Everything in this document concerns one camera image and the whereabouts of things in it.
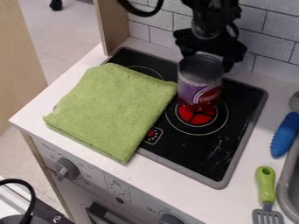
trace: folded towel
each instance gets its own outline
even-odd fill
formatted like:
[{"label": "folded towel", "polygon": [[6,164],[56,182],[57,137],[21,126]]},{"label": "folded towel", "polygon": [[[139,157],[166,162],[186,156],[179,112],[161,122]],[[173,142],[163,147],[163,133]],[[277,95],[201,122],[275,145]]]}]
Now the folded towel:
[{"label": "folded towel", "polygon": [[177,84],[112,63],[86,71],[44,117],[49,128],[126,163],[177,92]]}]

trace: blue brush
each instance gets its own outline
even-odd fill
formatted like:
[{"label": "blue brush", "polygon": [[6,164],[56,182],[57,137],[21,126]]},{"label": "blue brush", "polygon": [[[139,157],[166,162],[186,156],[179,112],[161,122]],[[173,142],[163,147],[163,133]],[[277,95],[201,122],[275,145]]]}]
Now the blue brush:
[{"label": "blue brush", "polygon": [[283,156],[294,142],[299,130],[299,92],[296,92],[289,100],[289,106],[295,112],[286,115],[278,130],[273,136],[270,146],[273,158]]}]

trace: black cooktop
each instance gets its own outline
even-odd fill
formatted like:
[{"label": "black cooktop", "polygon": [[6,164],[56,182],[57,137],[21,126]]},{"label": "black cooktop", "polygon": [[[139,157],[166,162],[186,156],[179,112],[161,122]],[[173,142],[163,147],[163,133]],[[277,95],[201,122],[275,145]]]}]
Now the black cooktop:
[{"label": "black cooktop", "polygon": [[[108,62],[165,81],[177,81],[176,63],[132,49],[120,49]],[[138,152],[210,187],[226,187],[267,93],[224,79],[222,98],[215,109],[193,114],[178,106],[175,97]]]}]

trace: oven handle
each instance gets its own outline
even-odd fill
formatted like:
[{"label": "oven handle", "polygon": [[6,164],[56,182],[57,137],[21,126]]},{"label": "oven handle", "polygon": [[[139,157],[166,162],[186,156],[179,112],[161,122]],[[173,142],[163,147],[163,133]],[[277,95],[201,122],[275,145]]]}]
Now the oven handle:
[{"label": "oven handle", "polygon": [[86,211],[93,224],[131,224],[95,202]]}]

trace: metal can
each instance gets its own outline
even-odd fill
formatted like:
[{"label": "metal can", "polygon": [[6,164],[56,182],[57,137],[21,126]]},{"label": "metal can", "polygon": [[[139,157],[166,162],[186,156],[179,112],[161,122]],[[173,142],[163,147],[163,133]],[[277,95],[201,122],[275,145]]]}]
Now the metal can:
[{"label": "metal can", "polygon": [[192,112],[208,110],[221,94],[223,74],[221,61],[211,55],[182,59],[177,73],[178,103]]}]

